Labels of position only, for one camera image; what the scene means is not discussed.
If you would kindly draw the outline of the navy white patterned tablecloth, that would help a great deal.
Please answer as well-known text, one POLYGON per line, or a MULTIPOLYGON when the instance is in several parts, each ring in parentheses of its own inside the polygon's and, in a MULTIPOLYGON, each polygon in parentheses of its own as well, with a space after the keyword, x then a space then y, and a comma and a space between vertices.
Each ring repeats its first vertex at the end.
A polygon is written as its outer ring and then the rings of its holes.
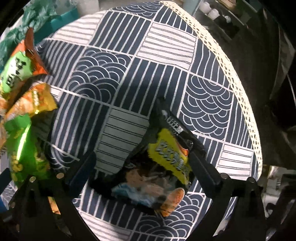
MULTIPOLYGON (((204 145, 205 160, 219 173, 258 180, 260 139, 242 83, 211 34, 176 3, 85 15, 34 47, 48 74, 26 80, 9 107, 36 84, 51 87, 57 109, 30 117, 50 178, 66 173, 87 151, 95 153, 96 164, 72 202, 97 240, 188 240, 213 203, 196 176, 167 218, 90 187, 91 177, 123 167, 144 137, 159 97, 204 145)), ((21 187, 11 178, 4 123, 1 213, 21 187)))

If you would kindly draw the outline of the teal cardboard box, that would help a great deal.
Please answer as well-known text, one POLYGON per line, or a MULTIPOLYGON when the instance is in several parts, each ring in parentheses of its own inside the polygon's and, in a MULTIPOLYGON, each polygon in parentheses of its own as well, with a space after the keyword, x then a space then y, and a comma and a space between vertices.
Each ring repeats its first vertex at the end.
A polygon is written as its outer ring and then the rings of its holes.
POLYGON ((38 44, 44 38, 48 37, 52 33, 55 33, 57 30, 63 26, 77 20, 79 18, 79 13, 77 8, 63 13, 60 16, 48 20, 37 32, 34 33, 34 44, 38 44))

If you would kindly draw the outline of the black yellow snack bag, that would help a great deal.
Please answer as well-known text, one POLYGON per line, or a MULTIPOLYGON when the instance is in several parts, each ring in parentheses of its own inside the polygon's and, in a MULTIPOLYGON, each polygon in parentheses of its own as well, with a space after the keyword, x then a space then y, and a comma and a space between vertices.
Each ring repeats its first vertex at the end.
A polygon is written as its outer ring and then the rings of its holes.
POLYGON ((165 98, 159 97, 144 137, 123 167, 112 175, 91 177, 90 187, 167 218, 194 181, 189 163, 194 151, 206 157, 204 145, 170 111, 165 98))

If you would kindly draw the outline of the metal shoe rack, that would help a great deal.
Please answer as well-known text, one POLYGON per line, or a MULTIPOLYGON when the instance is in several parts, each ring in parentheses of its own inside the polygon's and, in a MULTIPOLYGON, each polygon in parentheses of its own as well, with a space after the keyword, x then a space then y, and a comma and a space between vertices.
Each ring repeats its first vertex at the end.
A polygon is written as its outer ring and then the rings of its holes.
POLYGON ((215 38, 232 40, 262 8, 260 1, 201 1, 196 20, 215 38))

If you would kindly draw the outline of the orange green rice cracker bag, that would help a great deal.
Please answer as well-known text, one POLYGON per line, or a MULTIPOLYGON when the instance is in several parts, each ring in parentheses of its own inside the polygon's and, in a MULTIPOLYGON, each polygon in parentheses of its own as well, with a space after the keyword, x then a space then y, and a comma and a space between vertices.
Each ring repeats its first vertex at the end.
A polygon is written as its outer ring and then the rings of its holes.
POLYGON ((48 71, 34 47, 33 28, 28 28, 1 73, 1 99, 14 101, 26 80, 42 74, 48 71))

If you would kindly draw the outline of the long gold cracker package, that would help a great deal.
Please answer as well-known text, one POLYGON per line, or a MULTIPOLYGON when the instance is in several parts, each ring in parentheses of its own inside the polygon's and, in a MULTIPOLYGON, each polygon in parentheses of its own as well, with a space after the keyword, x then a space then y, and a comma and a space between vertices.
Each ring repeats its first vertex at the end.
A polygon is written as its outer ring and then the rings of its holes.
POLYGON ((43 111, 57 109, 51 87, 46 83, 39 83, 26 91, 11 107, 7 100, 1 97, 1 123, 14 119, 18 115, 35 116, 43 111))

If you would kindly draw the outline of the green peanut snack bag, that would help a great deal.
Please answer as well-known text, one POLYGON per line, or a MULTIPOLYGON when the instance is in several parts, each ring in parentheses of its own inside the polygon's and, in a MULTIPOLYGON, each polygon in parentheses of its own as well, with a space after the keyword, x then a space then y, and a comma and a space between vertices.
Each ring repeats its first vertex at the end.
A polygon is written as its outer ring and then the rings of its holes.
POLYGON ((5 146, 14 184, 20 187, 28 176, 35 176, 39 180, 49 179, 50 163, 35 135, 30 116, 18 115, 4 123, 4 128, 8 134, 5 146))

